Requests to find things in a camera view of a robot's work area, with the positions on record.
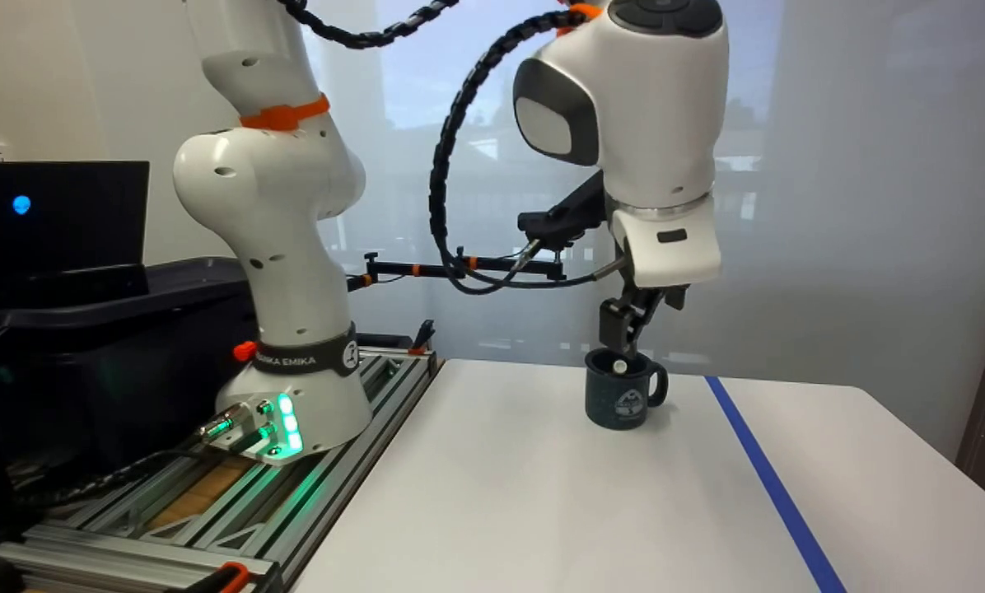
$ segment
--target blue line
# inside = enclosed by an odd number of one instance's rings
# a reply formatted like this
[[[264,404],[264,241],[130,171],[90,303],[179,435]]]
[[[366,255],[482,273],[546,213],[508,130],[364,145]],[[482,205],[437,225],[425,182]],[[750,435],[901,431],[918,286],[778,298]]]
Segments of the blue line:
[[[760,451],[754,431],[748,427],[745,414],[734,407],[727,390],[723,385],[720,374],[708,374],[708,385],[734,431],[734,439],[742,441],[742,447],[748,451],[754,473],[760,479],[764,495],[776,501],[802,561],[808,562],[808,570],[814,572],[817,585],[824,593],[844,593],[844,580],[840,572],[832,566],[828,552],[821,549],[814,529],[808,526],[808,519],[802,517],[799,503],[790,501],[780,473],[776,470],[776,465],[768,462],[768,456]]]

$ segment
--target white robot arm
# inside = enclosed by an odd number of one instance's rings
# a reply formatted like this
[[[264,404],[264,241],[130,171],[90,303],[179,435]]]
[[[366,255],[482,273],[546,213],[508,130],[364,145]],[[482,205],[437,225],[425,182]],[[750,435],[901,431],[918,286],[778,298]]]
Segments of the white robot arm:
[[[604,169],[624,258],[624,298],[604,344],[632,351],[668,296],[723,266],[715,143],[724,116],[727,34],[720,0],[610,0],[517,70],[514,113],[530,149]]]
[[[349,441],[368,420],[346,281],[314,219],[346,211],[364,169],[272,0],[186,0],[207,81],[241,125],[196,136],[176,158],[186,206],[249,271],[262,350],[222,392],[207,446],[268,465]]]

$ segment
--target computer screen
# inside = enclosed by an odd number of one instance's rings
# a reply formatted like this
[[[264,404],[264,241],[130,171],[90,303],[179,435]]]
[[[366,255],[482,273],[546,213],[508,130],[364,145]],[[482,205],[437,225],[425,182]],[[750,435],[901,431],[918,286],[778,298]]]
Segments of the computer screen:
[[[138,266],[146,192],[146,162],[0,162],[0,289]]]

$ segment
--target blue light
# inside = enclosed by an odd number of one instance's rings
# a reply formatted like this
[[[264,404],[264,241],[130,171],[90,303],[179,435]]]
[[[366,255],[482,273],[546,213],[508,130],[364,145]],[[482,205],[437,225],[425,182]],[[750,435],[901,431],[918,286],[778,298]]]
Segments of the blue light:
[[[17,211],[17,218],[27,218],[27,213],[34,211],[34,196],[30,196],[30,195],[17,195],[17,196],[10,201],[10,206]]]

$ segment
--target white table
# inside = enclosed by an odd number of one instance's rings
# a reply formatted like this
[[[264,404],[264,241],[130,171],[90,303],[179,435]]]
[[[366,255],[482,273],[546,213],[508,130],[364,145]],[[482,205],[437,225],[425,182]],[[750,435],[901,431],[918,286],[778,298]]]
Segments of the white table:
[[[297,593],[985,593],[985,491],[868,392],[723,385],[604,431],[582,370],[447,361]]]

